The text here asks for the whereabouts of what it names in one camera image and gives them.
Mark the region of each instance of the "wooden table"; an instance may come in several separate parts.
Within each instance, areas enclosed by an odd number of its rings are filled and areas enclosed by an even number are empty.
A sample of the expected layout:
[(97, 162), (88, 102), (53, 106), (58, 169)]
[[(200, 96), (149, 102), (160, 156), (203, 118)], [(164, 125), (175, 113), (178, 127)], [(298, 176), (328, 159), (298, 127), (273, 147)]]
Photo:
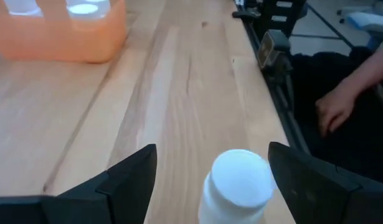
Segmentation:
[[(60, 194), (158, 146), (146, 223), (197, 223), (202, 182), (227, 149), (286, 144), (232, 0), (128, 0), (110, 63), (0, 57), (0, 196)], [(278, 190), (265, 223), (294, 223)]]

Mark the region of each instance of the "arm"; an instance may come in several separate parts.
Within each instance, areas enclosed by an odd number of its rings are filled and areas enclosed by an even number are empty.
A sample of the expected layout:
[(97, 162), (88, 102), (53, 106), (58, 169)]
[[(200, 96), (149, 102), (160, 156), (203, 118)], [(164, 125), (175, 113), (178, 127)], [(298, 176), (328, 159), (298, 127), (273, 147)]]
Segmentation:
[(323, 136), (340, 127), (352, 113), (356, 98), (383, 80), (383, 49), (377, 51), (345, 78), (333, 91), (316, 102)]

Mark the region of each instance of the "person's hand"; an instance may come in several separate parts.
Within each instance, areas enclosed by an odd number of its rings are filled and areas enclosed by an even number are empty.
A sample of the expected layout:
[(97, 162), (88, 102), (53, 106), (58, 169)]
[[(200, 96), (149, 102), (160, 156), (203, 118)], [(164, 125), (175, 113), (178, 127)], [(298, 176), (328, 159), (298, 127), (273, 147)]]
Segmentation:
[(351, 115), (356, 96), (347, 85), (338, 85), (316, 102), (319, 129), (322, 136), (335, 131)]

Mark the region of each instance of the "wooden tabletop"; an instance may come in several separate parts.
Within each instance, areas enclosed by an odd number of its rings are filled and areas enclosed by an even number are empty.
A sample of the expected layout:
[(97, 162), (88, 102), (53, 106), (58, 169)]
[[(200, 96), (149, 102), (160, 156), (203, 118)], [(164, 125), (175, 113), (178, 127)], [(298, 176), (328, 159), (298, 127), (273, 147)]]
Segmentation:
[[(0, 196), (58, 195), (148, 143), (146, 223), (197, 223), (203, 180), (228, 149), (287, 143), (232, 0), (127, 0), (112, 62), (0, 57)], [(278, 190), (264, 223), (294, 223)]]

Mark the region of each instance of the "orange tub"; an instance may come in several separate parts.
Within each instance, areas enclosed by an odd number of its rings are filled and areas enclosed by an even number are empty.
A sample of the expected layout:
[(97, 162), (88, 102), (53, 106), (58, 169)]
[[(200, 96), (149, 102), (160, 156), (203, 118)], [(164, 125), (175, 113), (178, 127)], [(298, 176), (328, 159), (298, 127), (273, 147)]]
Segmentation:
[(106, 13), (90, 17), (74, 15), (65, 0), (36, 0), (40, 12), (30, 16), (13, 13), (0, 0), (0, 53), (21, 60), (107, 62), (126, 37), (124, 0), (107, 1)]

